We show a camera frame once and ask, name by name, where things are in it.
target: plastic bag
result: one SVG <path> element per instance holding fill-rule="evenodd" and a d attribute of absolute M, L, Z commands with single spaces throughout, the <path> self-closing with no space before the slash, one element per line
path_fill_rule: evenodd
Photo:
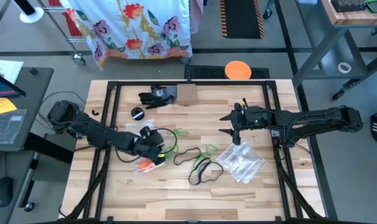
<path fill-rule="evenodd" d="M 317 4 L 317 0 L 296 0 L 296 1 L 301 4 L 312 4 L 312 5 Z"/>
<path fill-rule="evenodd" d="M 231 173 L 237 182 L 242 181 L 244 184 L 249 183 L 267 163 L 247 142 L 239 146 L 232 144 L 216 161 Z"/>
<path fill-rule="evenodd" d="M 0 144 L 13 144 L 26 117 L 26 109 L 0 114 Z"/>
<path fill-rule="evenodd" d="M 146 126 L 148 126 L 150 129 L 154 129 L 154 119 L 124 124 L 125 131 L 130 131 L 137 135 L 140 135 L 140 130 Z"/>
<path fill-rule="evenodd" d="M 165 162 L 159 164 L 158 166 L 155 165 L 150 159 L 147 159 L 147 158 L 140 158 L 137 162 L 136 162 L 136 167 L 133 171 L 133 174 L 142 174 L 142 173 L 145 173 L 145 172 L 149 172 L 150 170 L 153 170 L 155 168 L 158 168 L 162 165 L 164 165 Z"/>

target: black floor mat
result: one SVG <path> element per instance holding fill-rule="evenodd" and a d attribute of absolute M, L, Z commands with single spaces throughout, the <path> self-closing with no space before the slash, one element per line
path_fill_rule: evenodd
<path fill-rule="evenodd" d="M 270 78 L 268 68 L 251 68 L 252 75 L 250 79 L 268 79 Z M 203 65 L 186 65 L 184 70 L 184 78 L 191 79 L 224 79 L 224 66 L 203 66 Z"/>
<path fill-rule="evenodd" d="M 220 0 L 222 35 L 232 39 L 263 39 L 258 0 Z"/>

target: white paper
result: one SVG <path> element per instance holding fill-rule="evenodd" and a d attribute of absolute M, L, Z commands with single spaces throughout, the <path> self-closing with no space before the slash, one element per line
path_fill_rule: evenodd
<path fill-rule="evenodd" d="M 0 60 L 0 76 L 15 84 L 23 64 L 23 62 Z"/>

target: gray desk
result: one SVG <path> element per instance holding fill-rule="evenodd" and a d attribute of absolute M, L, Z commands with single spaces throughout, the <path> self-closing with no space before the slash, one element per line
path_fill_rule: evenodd
<path fill-rule="evenodd" d="M 11 99 L 17 108 L 27 110 L 24 122 L 14 143 L 0 144 L 0 152 L 33 150 L 60 161 L 71 163 L 73 156 L 71 151 L 30 132 L 54 72 L 52 68 L 35 68 L 37 74 L 34 75 L 30 72 L 31 69 L 22 68 L 16 80 L 16 86 L 25 91 L 26 97 Z"/>
<path fill-rule="evenodd" d="M 14 144 L 0 144 L 0 178 L 5 176 L 4 153 L 7 153 L 7 176 L 13 179 L 13 200 L 8 207 L 0 208 L 0 224 L 7 223 L 17 202 L 27 172 L 32 165 L 34 151 L 55 157 L 64 162 L 71 162 L 73 152 L 49 142 L 30 132 L 35 117 L 42 104 L 46 89 L 52 78 L 53 69 L 22 68 L 16 80 L 16 86 L 24 90 L 26 97 L 13 98 L 11 101 L 18 107 L 27 109 L 27 114 Z"/>

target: black glove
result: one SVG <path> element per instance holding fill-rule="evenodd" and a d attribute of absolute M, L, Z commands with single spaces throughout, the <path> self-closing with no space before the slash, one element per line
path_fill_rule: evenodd
<path fill-rule="evenodd" d="M 146 109 L 158 108 L 169 103 L 174 103 L 176 95 L 176 86 L 151 86 L 151 93 L 139 93 L 141 104 L 148 105 Z"/>

